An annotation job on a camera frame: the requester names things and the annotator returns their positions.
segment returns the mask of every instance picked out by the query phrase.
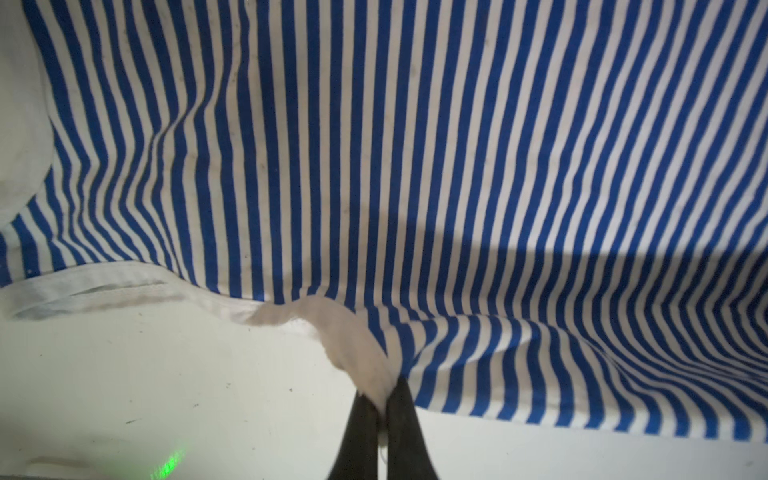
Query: striped cloth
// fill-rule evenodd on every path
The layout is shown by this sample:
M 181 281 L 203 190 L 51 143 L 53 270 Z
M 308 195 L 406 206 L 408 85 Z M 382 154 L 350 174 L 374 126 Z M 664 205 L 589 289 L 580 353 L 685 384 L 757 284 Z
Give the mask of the striped cloth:
M 56 156 L 0 286 L 324 295 L 422 407 L 766 441 L 768 2 L 24 9 Z

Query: striped shirt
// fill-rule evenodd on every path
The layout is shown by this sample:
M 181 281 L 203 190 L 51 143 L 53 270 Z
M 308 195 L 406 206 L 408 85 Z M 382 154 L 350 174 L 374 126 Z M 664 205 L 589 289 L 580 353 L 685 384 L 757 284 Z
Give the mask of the striped shirt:
M 130 269 L 323 295 L 421 407 L 768 440 L 768 2 L 23 6 L 55 158 L 15 313 Z

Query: white fabric edge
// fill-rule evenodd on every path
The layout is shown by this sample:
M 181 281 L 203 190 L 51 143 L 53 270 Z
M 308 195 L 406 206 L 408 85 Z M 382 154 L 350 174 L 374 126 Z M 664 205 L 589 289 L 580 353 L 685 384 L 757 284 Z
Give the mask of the white fabric edge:
M 277 326 L 318 339 L 331 363 L 347 372 L 384 414 L 398 372 L 365 320 L 324 296 L 285 305 L 236 299 L 194 286 L 161 266 L 124 261 L 75 266 L 12 283 L 0 289 L 0 313 L 9 319 L 44 319 L 181 300 L 235 323 Z
M 51 84 L 22 0 L 0 2 L 0 227 L 40 190 L 54 159 Z

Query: white surface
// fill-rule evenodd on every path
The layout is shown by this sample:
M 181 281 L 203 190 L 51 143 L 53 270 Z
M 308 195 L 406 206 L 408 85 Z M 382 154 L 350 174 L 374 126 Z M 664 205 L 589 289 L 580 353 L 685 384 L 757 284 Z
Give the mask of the white surface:
M 311 336 L 323 344 L 331 365 L 346 372 L 357 390 L 384 415 L 401 365 L 391 364 L 366 320 L 341 303 L 312 295 L 284 305 L 263 304 L 247 324 L 284 325 L 294 320 L 315 329 Z
M 148 478 L 183 448 L 171 478 L 325 478 L 353 393 L 319 343 L 190 304 L 0 322 L 0 472 L 45 455 Z M 768 478 L 766 445 L 420 418 L 443 480 Z

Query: green light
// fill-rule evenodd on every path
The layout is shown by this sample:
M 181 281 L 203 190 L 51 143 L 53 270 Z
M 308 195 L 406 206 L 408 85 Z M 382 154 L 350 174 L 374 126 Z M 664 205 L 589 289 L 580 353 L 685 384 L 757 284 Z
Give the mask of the green light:
M 152 472 L 152 475 L 149 476 L 150 480 L 165 480 L 168 478 L 171 472 L 179 465 L 182 458 L 184 458 L 184 450 L 174 452 L 163 465 L 157 467 L 157 470 Z

